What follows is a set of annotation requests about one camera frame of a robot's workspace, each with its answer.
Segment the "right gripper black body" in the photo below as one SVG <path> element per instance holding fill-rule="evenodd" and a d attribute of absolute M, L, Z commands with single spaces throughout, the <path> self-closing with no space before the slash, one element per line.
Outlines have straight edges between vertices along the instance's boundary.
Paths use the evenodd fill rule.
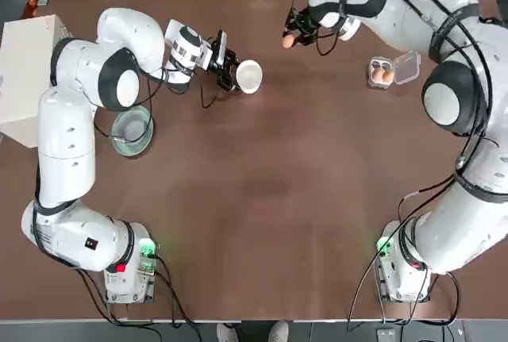
<path fill-rule="evenodd" d="M 321 28 L 320 23 L 311 17 L 309 7 L 299 11 L 295 21 L 298 31 L 306 37 L 315 37 Z"/>

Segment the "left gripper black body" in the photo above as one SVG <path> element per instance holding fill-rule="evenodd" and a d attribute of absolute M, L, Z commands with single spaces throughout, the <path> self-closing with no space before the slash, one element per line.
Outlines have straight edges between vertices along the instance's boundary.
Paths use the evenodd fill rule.
<path fill-rule="evenodd" d="M 226 67 L 226 53 L 234 51 L 227 48 L 227 33 L 224 30 L 218 31 L 216 38 L 210 45 L 210 50 L 212 54 L 207 71 L 216 75 L 220 70 L 227 70 L 231 72 L 233 68 Z"/>

